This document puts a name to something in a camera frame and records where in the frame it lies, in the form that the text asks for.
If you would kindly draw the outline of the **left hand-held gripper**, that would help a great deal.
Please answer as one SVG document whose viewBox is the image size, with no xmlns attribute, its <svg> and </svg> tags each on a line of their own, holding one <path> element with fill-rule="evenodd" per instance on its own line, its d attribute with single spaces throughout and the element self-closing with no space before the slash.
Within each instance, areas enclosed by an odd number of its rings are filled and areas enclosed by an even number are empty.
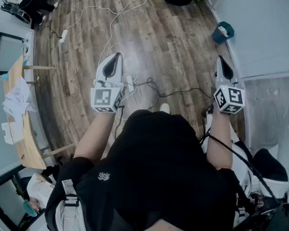
<svg viewBox="0 0 289 231">
<path fill-rule="evenodd" d="M 117 52 L 97 67 L 91 88 L 91 108 L 99 113 L 116 113 L 124 96 L 123 56 Z"/>
</svg>

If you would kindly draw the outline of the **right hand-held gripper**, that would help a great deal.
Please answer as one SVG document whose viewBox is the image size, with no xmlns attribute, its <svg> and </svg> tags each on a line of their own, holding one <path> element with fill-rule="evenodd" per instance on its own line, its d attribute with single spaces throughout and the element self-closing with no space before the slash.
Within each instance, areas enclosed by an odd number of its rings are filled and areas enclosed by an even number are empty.
<svg viewBox="0 0 289 231">
<path fill-rule="evenodd" d="M 222 56 L 215 62 L 216 91 L 213 95 L 220 112 L 236 114 L 245 107 L 245 91 L 240 83 L 232 81 L 236 75 Z"/>
</svg>

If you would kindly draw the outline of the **person's left forearm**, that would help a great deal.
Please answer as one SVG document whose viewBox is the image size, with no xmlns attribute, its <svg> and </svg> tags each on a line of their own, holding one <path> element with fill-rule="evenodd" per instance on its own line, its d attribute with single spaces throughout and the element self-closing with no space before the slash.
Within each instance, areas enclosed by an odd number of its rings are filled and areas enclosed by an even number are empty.
<svg viewBox="0 0 289 231">
<path fill-rule="evenodd" d="M 97 113 L 77 144 L 74 158 L 83 157 L 98 162 L 105 151 L 114 119 L 115 113 Z"/>
</svg>

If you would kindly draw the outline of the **person's right forearm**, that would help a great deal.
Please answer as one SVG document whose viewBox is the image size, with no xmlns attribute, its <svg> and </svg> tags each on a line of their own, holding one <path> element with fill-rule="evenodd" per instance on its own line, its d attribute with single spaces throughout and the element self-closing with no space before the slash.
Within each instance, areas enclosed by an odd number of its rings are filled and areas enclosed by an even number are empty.
<svg viewBox="0 0 289 231">
<path fill-rule="evenodd" d="M 231 133 L 229 115 L 220 113 L 219 109 L 214 107 L 213 118 L 210 128 L 207 160 L 217 169 L 231 169 L 233 164 L 231 148 Z"/>
</svg>

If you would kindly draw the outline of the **white power adapter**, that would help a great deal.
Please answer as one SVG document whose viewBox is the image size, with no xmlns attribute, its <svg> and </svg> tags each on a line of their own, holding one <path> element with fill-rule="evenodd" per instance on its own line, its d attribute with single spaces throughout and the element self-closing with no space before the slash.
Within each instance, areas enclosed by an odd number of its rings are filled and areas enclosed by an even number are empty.
<svg viewBox="0 0 289 231">
<path fill-rule="evenodd" d="M 134 81 L 133 81 L 133 78 L 131 75 L 128 75 L 126 77 L 126 80 L 127 80 L 127 86 L 128 86 L 128 89 L 131 93 L 134 92 Z"/>
</svg>

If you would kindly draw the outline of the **teal trash bin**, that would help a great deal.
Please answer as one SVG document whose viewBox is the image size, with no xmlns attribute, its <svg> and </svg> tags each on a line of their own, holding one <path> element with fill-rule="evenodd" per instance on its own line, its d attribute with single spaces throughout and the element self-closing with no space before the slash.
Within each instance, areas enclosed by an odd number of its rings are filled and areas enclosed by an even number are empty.
<svg viewBox="0 0 289 231">
<path fill-rule="evenodd" d="M 212 34 L 215 43 L 221 44 L 234 36 L 234 29 L 227 22 L 219 22 Z"/>
</svg>

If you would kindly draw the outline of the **white power strip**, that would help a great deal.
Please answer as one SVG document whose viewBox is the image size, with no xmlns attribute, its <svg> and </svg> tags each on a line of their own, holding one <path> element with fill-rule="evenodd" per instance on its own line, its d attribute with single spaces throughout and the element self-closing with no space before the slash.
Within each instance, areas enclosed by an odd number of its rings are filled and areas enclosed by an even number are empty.
<svg viewBox="0 0 289 231">
<path fill-rule="evenodd" d="M 60 44 L 63 44 L 63 43 L 65 42 L 66 37 L 67 37 L 67 34 L 68 34 L 68 30 L 65 29 L 65 30 L 62 32 L 62 35 L 61 35 L 61 37 L 60 37 L 60 39 L 59 39 Z"/>
</svg>

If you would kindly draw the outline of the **pile of white papers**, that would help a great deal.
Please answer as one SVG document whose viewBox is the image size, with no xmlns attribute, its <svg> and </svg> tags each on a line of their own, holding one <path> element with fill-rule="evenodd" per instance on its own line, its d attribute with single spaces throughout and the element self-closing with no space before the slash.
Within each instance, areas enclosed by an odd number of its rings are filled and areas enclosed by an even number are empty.
<svg viewBox="0 0 289 231">
<path fill-rule="evenodd" d="M 5 95 L 2 105 L 4 112 L 12 116 L 15 122 L 20 123 L 20 126 L 23 126 L 22 116 L 26 112 L 37 111 L 30 88 L 23 77 L 19 77 L 15 87 Z"/>
</svg>

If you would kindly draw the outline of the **white and black chair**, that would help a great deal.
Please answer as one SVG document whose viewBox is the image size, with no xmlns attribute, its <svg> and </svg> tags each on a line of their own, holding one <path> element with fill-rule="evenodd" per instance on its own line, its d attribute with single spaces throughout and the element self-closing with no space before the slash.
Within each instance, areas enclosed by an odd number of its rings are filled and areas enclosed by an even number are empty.
<svg viewBox="0 0 289 231">
<path fill-rule="evenodd" d="M 213 114 L 207 114 L 207 121 L 211 125 Z M 265 149 L 259 149 L 254 154 L 248 154 L 248 164 L 252 167 L 252 173 L 259 180 L 259 190 L 262 195 L 272 197 L 276 202 L 282 198 L 288 186 L 288 175 L 285 168 Z M 227 182 L 229 198 L 219 208 L 216 221 L 218 228 L 223 231 L 233 230 L 250 213 L 250 201 L 244 194 L 242 187 L 232 169 L 221 168 L 217 170 Z"/>
</svg>

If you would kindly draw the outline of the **person's black clothed torso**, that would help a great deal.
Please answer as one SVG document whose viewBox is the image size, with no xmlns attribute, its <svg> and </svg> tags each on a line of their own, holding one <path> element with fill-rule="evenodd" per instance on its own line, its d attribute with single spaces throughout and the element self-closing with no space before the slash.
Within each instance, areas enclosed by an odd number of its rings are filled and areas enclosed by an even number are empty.
<svg viewBox="0 0 289 231">
<path fill-rule="evenodd" d="M 231 231 L 235 173 L 207 161 L 196 133 L 180 115 L 137 111 L 106 158 L 78 156 L 60 170 L 45 211 L 59 231 L 55 210 L 72 180 L 87 231 L 145 231 L 162 220 L 183 231 Z"/>
</svg>

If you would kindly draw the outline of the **curved wooden desk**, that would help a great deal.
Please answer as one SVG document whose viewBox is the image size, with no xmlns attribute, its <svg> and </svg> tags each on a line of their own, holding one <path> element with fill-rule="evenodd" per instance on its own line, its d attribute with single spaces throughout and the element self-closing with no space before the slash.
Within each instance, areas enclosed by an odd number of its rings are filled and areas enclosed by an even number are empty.
<svg viewBox="0 0 289 231">
<path fill-rule="evenodd" d="M 49 66 L 24 66 L 24 58 L 20 56 L 19 59 L 14 63 L 8 72 L 9 79 L 3 82 L 4 94 L 8 94 L 16 85 L 16 82 L 24 76 L 24 70 L 49 70 L 55 69 L 55 67 Z M 69 144 L 59 149 L 50 151 L 49 153 L 42 154 L 38 144 L 36 143 L 36 137 L 33 133 L 33 128 L 31 126 L 31 121 L 29 113 L 26 112 L 22 115 L 23 128 L 18 129 L 23 139 L 16 142 L 15 148 L 20 159 L 21 164 L 24 167 L 36 168 L 36 169 L 46 169 L 45 158 L 60 153 L 64 150 L 74 148 L 75 144 Z"/>
</svg>

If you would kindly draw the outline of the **white perforated sheet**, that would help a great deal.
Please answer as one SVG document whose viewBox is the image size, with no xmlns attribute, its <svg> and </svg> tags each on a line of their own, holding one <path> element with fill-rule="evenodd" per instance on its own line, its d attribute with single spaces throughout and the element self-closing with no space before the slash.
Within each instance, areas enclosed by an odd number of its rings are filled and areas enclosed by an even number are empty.
<svg viewBox="0 0 289 231">
<path fill-rule="evenodd" d="M 24 139 L 23 130 L 16 122 L 2 123 L 1 128 L 4 131 L 4 140 L 7 144 L 13 145 Z"/>
</svg>

